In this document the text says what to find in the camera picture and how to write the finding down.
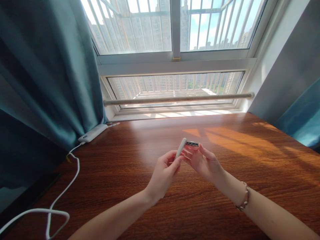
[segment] hand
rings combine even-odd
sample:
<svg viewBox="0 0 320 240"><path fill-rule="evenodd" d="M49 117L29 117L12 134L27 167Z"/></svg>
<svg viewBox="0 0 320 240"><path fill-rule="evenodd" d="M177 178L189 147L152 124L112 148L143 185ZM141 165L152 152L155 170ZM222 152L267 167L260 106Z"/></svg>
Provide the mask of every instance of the hand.
<svg viewBox="0 0 320 240"><path fill-rule="evenodd" d="M213 184L224 172L216 156L205 149L201 143L199 147L185 146L182 155L184 155L183 160L187 164L196 170L201 177Z"/></svg>
<svg viewBox="0 0 320 240"><path fill-rule="evenodd" d="M174 160L176 153L176 150L172 150L158 158L150 182L145 189L154 204L164 197L172 179L176 178L177 173L180 171L183 156L179 156Z"/></svg>

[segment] desk surface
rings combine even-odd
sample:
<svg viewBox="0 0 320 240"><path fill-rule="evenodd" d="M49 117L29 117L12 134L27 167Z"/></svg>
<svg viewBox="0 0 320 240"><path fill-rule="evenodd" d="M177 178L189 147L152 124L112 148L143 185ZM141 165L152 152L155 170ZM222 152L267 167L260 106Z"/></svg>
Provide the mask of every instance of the desk surface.
<svg viewBox="0 0 320 240"><path fill-rule="evenodd" d="M80 174L56 203L70 213L56 239L147 186L156 160L183 137L201 142L222 166L320 234L320 155L252 114L225 114L122 122L75 151ZM48 208L69 184L76 164L57 169L58 182L34 207ZM54 216L52 230L64 219ZM44 239L46 216L29 214L5 239ZM186 163L167 194L121 239L266 238L230 200Z"/></svg>

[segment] white power cord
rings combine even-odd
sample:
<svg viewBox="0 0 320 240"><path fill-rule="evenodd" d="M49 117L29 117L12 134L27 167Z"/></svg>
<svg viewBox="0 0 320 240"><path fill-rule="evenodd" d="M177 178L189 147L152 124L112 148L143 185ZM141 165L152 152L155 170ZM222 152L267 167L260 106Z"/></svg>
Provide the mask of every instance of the white power cord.
<svg viewBox="0 0 320 240"><path fill-rule="evenodd" d="M14 221L16 221L18 218L22 217L23 215L27 214L27 213L32 213L32 212L43 212L43 213L48 213L48 222L47 222L47 228L46 228L46 239L50 240L53 239L59 232L60 230L68 223L69 219L70 219L70 215L67 212L64 211L58 211L58 210L53 210L53 206L54 204L57 202L57 200L68 190L68 188L71 186L71 184L74 182L74 180L77 178L79 171L80 171L80 162L79 162L79 158L75 157L72 154L72 151L75 150L76 148L80 147L81 145L85 144L85 142L81 142L78 146L76 146L75 148L73 148L68 155L72 155L76 160L77 160L77 173L74 176L74 178L72 179L72 181L69 183L69 185L63 190L63 192L56 198L56 200L54 200L54 202L51 204L49 209L46 208L34 208L34 209L30 209L27 210L25 212L20 213L19 215L17 215L16 217L14 217L13 219L11 219L6 225L4 225L1 229L0 229L0 234L3 233L4 230L6 230L7 227L9 227ZM58 215L62 215L66 217L66 221L64 222L64 224L55 232L54 235L52 235L50 237L50 225L51 225L51 214L58 214Z"/></svg>

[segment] glass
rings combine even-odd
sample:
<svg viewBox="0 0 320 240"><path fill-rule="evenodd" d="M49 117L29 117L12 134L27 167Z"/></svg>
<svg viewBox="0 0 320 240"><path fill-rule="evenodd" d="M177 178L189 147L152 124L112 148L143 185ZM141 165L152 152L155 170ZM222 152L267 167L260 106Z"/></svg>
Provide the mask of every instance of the glass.
<svg viewBox="0 0 320 240"><path fill-rule="evenodd" d="M172 51L169 0L81 0L99 55Z"/></svg>
<svg viewBox="0 0 320 240"><path fill-rule="evenodd" d="M172 103L132 104L121 108L232 103L232 100L174 102L175 97L234 94L243 71L108 78L117 99L172 97Z"/></svg>
<svg viewBox="0 0 320 240"><path fill-rule="evenodd" d="M248 49L266 0L181 0L181 52Z"/></svg>

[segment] bracelet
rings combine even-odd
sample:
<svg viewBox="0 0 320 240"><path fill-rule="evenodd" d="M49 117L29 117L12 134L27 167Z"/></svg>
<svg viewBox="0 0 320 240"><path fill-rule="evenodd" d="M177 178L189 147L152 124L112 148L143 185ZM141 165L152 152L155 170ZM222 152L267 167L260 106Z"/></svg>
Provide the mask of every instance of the bracelet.
<svg viewBox="0 0 320 240"><path fill-rule="evenodd" d="M243 211L245 209L245 207L248 205L248 201L249 201L249 187L245 182L242 182L242 183L246 186L246 198L240 207L236 206L236 208L239 211Z"/></svg>

